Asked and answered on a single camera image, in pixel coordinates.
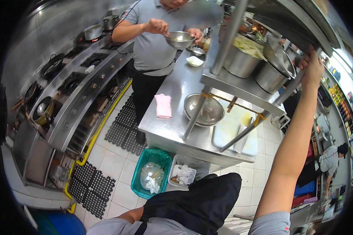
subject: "white plastic bin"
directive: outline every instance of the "white plastic bin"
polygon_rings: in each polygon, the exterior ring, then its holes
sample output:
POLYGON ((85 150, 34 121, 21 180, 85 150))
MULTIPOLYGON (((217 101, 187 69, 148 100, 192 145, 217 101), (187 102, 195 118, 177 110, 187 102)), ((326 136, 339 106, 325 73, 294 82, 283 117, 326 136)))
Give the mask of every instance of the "white plastic bin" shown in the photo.
POLYGON ((171 180, 171 176, 173 174, 174 171, 174 166, 178 164, 178 165, 188 165, 188 167, 196 170, 195 173, 195 180, 197 181, 199 179, 201 179, 204 176, 207 176, 210 172, 210 163, 209 162, 205 162, 193 157, 185 157, 182 155, 175 155, 174 159, 173 159, 173 163, 171 164, 171 169, 170 169, 170 173, 169 173, 169 177, 168 177, 168 181, 170 185, 174 185, 177 187, 181 187, 181 188, 188 188, 188 185, 184 185, 181 183, 174 183, 171 180))

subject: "metal strainer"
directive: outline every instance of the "metal strainer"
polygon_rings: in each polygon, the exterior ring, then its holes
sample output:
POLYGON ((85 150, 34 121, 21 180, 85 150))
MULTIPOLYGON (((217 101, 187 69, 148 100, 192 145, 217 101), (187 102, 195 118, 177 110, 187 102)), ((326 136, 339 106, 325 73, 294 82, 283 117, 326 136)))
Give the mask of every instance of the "metal strainer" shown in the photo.
MULTIPOLYGON (((184 110, 190 118, 195 112, 201 94, 195 93, 188 95, 184 100, 184 110)), ((198 117, 197 123, 204 126, 213 126, 220 122, 225 116, 224 107, 214 98, 206 99, 202 112, 198 117)))

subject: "spoon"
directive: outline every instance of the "spoon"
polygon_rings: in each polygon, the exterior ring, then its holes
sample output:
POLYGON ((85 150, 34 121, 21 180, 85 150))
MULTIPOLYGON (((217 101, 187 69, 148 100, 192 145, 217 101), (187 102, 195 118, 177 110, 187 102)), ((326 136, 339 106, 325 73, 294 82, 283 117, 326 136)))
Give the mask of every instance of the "spoon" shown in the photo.
POLYGON ((38 106, 38 109, 36 110, 37 114, 39 116, 42 116, 44 114, 44 108, 46 107, 46 104, 45 103, 41 103, 39 106, 38 106))

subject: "green trash bin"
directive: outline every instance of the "green trash bin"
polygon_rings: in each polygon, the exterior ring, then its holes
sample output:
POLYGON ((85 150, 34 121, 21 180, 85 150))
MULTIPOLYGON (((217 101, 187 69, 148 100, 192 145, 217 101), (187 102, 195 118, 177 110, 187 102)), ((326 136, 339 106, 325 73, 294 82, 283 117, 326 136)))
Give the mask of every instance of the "green trash bin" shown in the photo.
POLYGON ((131 189, 135 192, 136 195, 145 199, 150 199, 157 194, 151 193, 149 190, 145 190, 140 183, 141 169, 148 162, 154 162, 160 165, 165 173, 160 184, 160 190, 158 192, 163 193, 166 191, 167 177, 170 173, 172 158, 166 151, 159 148, 146 148, 141 153, 141 156, 137 161, 135 172, 132 176, 131 189))

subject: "rubber anti-fatigue mat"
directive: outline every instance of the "rubber anti-fatigue mat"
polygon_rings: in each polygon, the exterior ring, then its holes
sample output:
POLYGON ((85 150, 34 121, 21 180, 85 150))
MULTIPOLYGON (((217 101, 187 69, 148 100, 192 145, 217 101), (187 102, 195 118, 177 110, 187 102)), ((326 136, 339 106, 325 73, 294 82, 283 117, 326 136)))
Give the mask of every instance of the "rubber anti-fatigue mat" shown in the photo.
POLYGON ((68 191, 83 208, 102 219, 114 186, 114 179, 105 177, 102 171, 86 162, 83 166, 76 165, 68 191))
POLYGON ((106 133, 105 140, 140 156, 147 143, 136 142, 136 112, 133 94, 128 98, 106 133))

